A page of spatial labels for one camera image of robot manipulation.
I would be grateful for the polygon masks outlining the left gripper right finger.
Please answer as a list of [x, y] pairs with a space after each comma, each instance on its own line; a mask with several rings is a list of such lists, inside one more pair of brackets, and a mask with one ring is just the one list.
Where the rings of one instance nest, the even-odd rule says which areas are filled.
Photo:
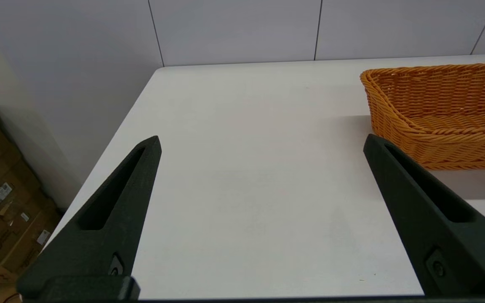
[[363, 152], [424, 294], [485, 297], [485, 216], [388, 140]]

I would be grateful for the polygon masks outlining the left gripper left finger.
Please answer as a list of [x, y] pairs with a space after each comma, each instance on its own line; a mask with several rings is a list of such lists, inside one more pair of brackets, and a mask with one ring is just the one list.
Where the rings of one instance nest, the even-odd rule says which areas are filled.
[[129, 152], [21, 275], [24, 300], [138, 299], [131, 273], [161, 154], [158, 136]]

